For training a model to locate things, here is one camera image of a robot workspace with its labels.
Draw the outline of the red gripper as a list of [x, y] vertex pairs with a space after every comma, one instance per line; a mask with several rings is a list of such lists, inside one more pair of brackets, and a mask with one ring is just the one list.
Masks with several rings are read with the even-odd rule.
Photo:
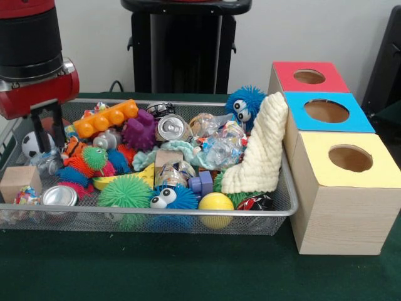
[[[8, 119], [27, 116], [33, 109], [49, 103], [53, 114], [52, 129], [57, 147], [65, 145], [62, 103], [73, 100], [79, 92], [80, 82], [76, 70], [67, 74], [40, 80], [38, 82], [6, 82], [1, 80], [1, 115]], [[34, 133], [40, 152], [48, 151], [48, 135], [38, 115], [31, 114]]]

